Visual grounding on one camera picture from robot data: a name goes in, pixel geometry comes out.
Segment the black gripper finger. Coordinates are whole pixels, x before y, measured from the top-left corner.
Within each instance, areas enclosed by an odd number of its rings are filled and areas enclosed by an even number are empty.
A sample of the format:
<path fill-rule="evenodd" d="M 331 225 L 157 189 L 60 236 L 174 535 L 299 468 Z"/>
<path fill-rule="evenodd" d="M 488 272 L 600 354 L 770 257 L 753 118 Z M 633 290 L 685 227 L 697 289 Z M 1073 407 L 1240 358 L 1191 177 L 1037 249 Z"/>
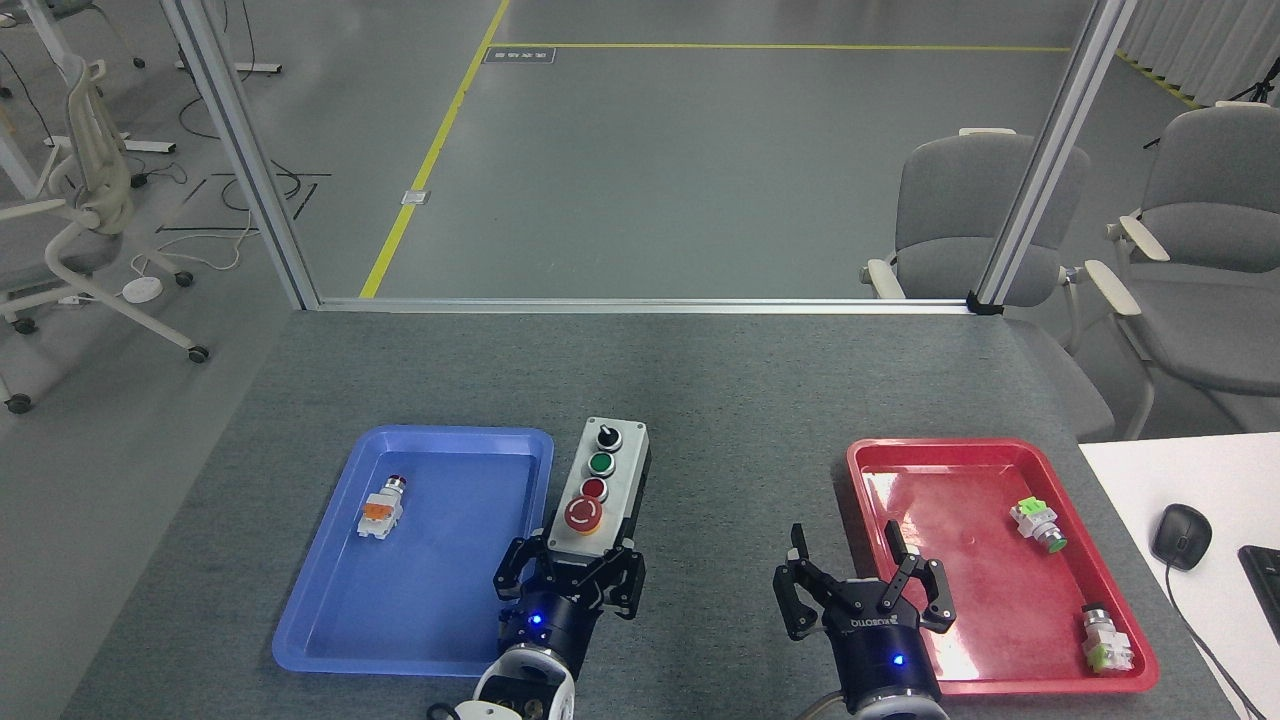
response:
<path fill-rule="evenodd" d="M 590 562 L 590 607 L 616 607 L 614 614 L 623 620 L 637 616 L 645 562 L 641 553 L 627 546 L 618 546 Z"/>
<path fill-rule="evenodd" d="M 945 634 L 954 625 L 957 614 L 943 564 L 938 559 L 924 559 L 915 550 L 910 550 L 897 521 L 884 524 L 884 539 L 897 564 L 896 573 L 884 589 L 884 611 L 896 606 L 909 580 L 915 578 L 922 583 L 928 603 L 920 611 L 918 626 Z"/>
<path fill-rule="evenodd" d="M 493 577 L 495 593 L 503 601 L 520 598 L 529 582 L 552 582 L 552 560 L 544 536 L 512 539 Z"/>
<path fill-rule="evenodd" d="M 847 634 L 846 583 L 822 571 L 810 560 L 801 523 L 791 525 L 790 539 L 792 547 L 787 560 L 777 566 L 773 575 L 774 597 L 788 638 L 803 641 L 819 628 L 827 635 L 845 638 Z M 814 609 L 800 601 L 797 587 L 805 589 L 823 607 L 822 621 L 819 621 L 819 614 Z"/>

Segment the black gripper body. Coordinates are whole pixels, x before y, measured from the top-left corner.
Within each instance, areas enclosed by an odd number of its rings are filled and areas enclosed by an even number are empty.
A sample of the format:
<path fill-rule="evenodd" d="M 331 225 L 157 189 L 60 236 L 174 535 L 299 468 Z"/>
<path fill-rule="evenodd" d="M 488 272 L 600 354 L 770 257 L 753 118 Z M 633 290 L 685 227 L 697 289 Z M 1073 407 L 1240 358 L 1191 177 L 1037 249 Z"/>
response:
<path fill-rule="evenodd" d="M 500 652 L 517 644 L 549 650 L 566 666 L 580 666 L 602 615 L 602 593 L 534 585 L 500 611 Z"/>
<path fill-rule="evenodd" d="M 940 714 L 941 692 L 918 626 L 901 596 L 884 611 L 879 580 L 847 580 L 847 634 L 827 635 L 850 714 Z"/>

